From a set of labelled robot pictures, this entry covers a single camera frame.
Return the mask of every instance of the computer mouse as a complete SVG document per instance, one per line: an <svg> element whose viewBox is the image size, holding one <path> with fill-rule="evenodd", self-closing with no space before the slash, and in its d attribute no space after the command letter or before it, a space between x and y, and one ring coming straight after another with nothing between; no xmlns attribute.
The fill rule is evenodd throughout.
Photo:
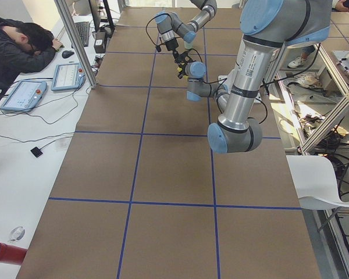
<svg viewBox="0 0 349 279"><path fill-rule="evenodd" d="M73 51L63 51L62 52L62 57L66 59L66 58L69 58L73 54L74 54Z"/></svg>

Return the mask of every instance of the person's foot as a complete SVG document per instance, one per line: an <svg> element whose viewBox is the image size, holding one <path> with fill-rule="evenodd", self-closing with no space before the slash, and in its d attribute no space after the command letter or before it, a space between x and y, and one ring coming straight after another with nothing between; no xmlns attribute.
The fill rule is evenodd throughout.
<svg viewBox="0 0 349 279"><path fill-rule="evenodd" d="M297 67L304 65L305 61L306 61L306 59L303 59L301 56L298 56L295 58L295 60L291 61L288 64L288 68L296 69Z"/></svg>

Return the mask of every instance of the tablet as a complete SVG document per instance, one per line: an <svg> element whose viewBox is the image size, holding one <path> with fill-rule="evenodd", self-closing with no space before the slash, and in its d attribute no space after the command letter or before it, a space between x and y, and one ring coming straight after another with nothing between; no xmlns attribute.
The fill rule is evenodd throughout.
<svg viewBox="0 0 349 279"><path fill-rule="evenodd" d="M45 90L45 81L21 80L0 108L13 112L29 112L40 101Z"/></svg>
<svg viewBox="0 0 349 279"><path fill-rule="evenodd" d="M86 75L79 63L60 64L56 66L52 81L52 91L75 90L83 86Z"/></svg>

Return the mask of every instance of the red object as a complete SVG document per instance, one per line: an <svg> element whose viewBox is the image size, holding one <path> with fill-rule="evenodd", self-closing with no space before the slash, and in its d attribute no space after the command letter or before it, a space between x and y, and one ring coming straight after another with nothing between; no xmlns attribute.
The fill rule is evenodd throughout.
<svg viewBox="0 0 349 279"><path fill-rule="evenodd" d="M21 265L27 249L0 242L0 262Z"/></svg>

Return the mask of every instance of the black hair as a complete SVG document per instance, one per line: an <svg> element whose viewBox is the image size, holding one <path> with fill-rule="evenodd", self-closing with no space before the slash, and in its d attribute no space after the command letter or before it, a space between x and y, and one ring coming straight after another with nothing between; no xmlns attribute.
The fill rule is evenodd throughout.
<svg viewBox="0 0 349 279"><path fill-rule="evenodd" d="M18 32L26 35L29 39L29 44L34 45L39 51L44 51L53 45L54 36L52 32L36 23L22 23L16 26L16 28Z"/></svg>

